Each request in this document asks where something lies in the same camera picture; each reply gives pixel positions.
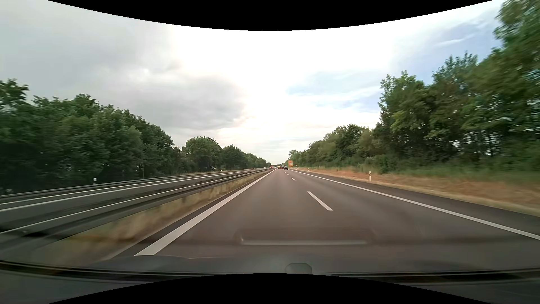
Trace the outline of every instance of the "cloud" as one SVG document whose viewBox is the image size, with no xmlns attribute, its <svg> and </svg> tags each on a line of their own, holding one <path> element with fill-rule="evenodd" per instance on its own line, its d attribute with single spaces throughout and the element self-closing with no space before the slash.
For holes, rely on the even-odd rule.
<svg viewBox="0 0 540 304">
<path fill-rule="evenodd" d="M 171 27 L 49 1 L 6 2 L 0 77 L 17 78 L 39 96 L 84 93 L 130 109 L 178 144 L 238 125 L 241 89 L 221 76 L 186 71 L 174 53 Z"/>
</svg>

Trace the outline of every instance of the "dry grass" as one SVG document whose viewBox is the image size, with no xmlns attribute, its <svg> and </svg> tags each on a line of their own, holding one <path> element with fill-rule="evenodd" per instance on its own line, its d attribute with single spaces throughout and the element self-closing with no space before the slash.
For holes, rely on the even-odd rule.
<svg viewBox="0 0 540 304">
<path fill-rule="evenodd" d="M 340 170 L 311 168 L 309 171 L 351 180 L 369 180 L 367 173 L 354 172 L 346 168 Z M 372 174 L 372 182 L 540 216 L 539 184 L 487 182 L 445 177 L 416 177 L 402 174 Z"/>
</svg>

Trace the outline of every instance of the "blue sky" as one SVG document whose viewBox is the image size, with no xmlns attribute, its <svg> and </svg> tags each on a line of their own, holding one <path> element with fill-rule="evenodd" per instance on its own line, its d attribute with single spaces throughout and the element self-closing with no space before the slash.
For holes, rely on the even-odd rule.
<svg viewBox="0 0 540 304">
<path fill-rule="evenodd" d="M 437 14 L 309 31 L 232 31 L 139 21 L 42 0 L 0 8 L 0 78 L 31 94 L 90 94 L 182 146 L 214 137 L 281 163 L 337 126 L 373 127 L 380 81 L 426 82 L 450 55 L 498 46 L 493 0 Z"/>
</svg>

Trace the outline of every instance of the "foliage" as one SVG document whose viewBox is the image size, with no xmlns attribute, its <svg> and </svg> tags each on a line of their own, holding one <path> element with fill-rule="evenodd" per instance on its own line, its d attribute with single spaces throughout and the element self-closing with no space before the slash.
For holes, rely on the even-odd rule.
<svg viewBox="0 0 540 304">
<path fill-rule="evenodd" d="M 374 129 L 338 127 L 289 159 L 381 173 L 441 164 L 540 171 L 540 2 L 506 1 L 497 18 L 502 47 L 486 59 L 450 56 L 430 85 L 406 71 L 387 75 Z"/>
<path fill-rule="evenodd" d="M 0 194 L 267 166 L 213 138 L 177 147 L 160 127 L 88 95 L 28 101 L 27 91 L 0 81 Z"/>
</svg>

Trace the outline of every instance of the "road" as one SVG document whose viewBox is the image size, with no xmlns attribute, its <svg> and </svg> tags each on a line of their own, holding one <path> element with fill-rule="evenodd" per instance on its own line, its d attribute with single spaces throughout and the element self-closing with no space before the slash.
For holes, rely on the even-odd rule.
<svg viewBox="0 0 540 304">
<path fill-rule="evenodd" d="M 280 253 L 432 262 L 433 270 L 540 266 L 537 217 L 296 170 L 275 169 L 120 253 Z M 406 263 L 390 270 L 412 270 Z"/>
</svg>

